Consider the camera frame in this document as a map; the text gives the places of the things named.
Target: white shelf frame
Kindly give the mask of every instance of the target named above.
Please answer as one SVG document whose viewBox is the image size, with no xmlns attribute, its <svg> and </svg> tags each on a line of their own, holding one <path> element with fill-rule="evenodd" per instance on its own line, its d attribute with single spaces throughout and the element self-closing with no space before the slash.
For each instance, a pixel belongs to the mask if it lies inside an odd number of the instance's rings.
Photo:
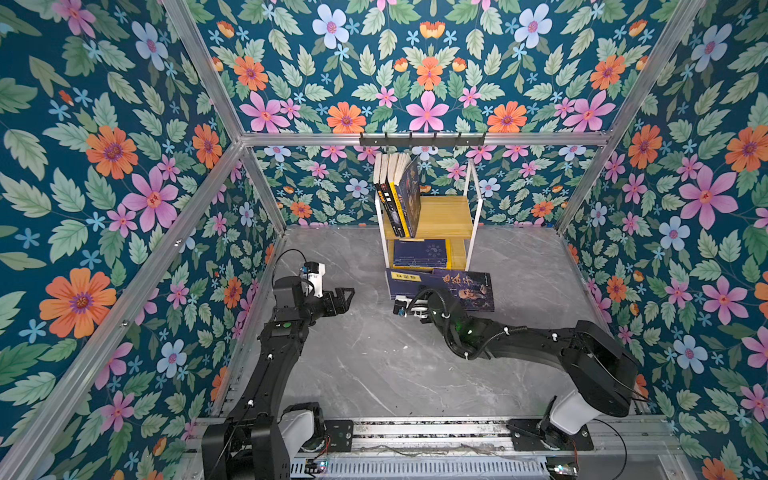
<svg viewBox="0 0 768 480">
<path fill-rule="evenodd" d="M 469 263 L 472 260 L 472 251 L 475 249 L 475 237 L 477 237 L 478 232 L 478 225 L 480 223 L 480 214 L 482 212 L 482 204 L 483 204 L 483 196 L 482 192 L 480 191 L 480 180 L 478 179 L 478 172 L 475 169 L 475 162 L 469 158 L 467 160 L 467 176 L 464 179 L 464 196 L 467 197 L 469 193 L 469 182 L 470 180 L 473 180 L 475 183 L 475 192 L 478 195 L 478 205 L 477 210 L 475 212 L 475 219 L 472 224 L 472 236 L 469 237 L 469 248 L 467 249 L 467 264 L 464 268 L 465 272 L 469 271 Z M 385 268 L 390 268 L 389 266 L 389 246 L 387 244 L 386 235 L 384 234 L 384 221 L 385 217 L 382 215 L 382 205 L 381 200 L 379 199 L 378 195 L 374 195 L 374 198 L 376 199 L 376 217 L 379 219 L 379 235 L 381 236 L 382 240 L 382 252 L 384 253 L 384 265 Z"/>
</svg>

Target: wooden shelf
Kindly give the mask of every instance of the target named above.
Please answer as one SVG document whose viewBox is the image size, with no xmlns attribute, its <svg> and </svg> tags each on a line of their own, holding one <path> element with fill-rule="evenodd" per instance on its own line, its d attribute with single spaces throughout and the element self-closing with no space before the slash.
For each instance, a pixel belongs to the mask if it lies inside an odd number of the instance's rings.
<svg viewBox="0 0 768 480">
<path fill-rule="evenodd" d="M 472 215 L 469 202 L 462 195 L 430 197 L 422 195 L 422 210 L 419 215 L 419 227 L 416 237 L 400 238 L 392 230 L 392 224 L 383 216 L 384 235 L 387 240 L 440 240 L 472 238 Z"/>
<path fill-rule="evenodd" d="M 464 246 L 464 239 L 451 238 L 448 240 L 451 243 L 451 270 L 464 270 L 467 267 L 467 250 Z M 389 268 L 397 270 L 425 270 L 432 271 L 431 268 L 408 268 L 404 266 L 393 266 L 395 241 L 388 240 L 387 247 L 389 251 Z"/>
</svg>

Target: gray marble floor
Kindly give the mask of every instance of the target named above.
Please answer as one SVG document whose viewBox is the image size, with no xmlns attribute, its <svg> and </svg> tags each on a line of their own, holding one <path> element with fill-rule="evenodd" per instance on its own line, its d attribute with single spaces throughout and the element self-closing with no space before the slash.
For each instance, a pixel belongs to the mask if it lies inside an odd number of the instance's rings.
<svg viewBox="0 0 768 480">
<path fill-rule="evenodd" d="M 393 315 L 377 229 L 291 230 L 286 248 L 326 264 L 326 290 L 351 286 L 356 295 L 347 314 L 312 328 L 283 407 L 319 401 L 326 417 L 540 415 L 572 386 L 563 372 L 532 362 L 462 360 L 433 325 Z M 544 328 L 594 321 L 568 255 L 552 229 L 481 229 L 472 270 L 492 275 L 496 311 L 478 316 Z M 281 261 L 277 276 L 287 272 Z"/>
</svg>

